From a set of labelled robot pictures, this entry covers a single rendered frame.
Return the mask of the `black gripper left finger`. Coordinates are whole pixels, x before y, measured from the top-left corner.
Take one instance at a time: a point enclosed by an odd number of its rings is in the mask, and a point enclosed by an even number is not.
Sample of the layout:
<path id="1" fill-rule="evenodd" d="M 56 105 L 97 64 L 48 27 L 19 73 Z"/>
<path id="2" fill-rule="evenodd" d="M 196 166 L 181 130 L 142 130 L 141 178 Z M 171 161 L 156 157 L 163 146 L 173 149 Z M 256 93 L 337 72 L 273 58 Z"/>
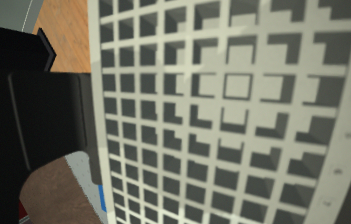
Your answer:
<path id="1" fill-rule="evenodd" d="M 78 151 L 103 185 L 91 73 L 0 69 L 0 224 L 19 224 L 31 173 Z"/>

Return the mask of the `blue tape outline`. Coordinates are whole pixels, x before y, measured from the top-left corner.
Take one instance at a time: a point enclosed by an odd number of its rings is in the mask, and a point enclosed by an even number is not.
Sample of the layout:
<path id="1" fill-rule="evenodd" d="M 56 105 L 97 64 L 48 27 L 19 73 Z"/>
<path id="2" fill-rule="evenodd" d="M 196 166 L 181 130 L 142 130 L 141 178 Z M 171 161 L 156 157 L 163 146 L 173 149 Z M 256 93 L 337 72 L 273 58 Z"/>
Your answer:
<path id="1" fill-rule="evenodd" d="M 99 188 L 99 195 L 100 195 L 100 201 L 101 201 L 101 208 L 103 211 L 107 212 L 105 207 L 105 201 L 104 201 L 103 187 L 102 185 L 98 185 L 98 188 Z"/>

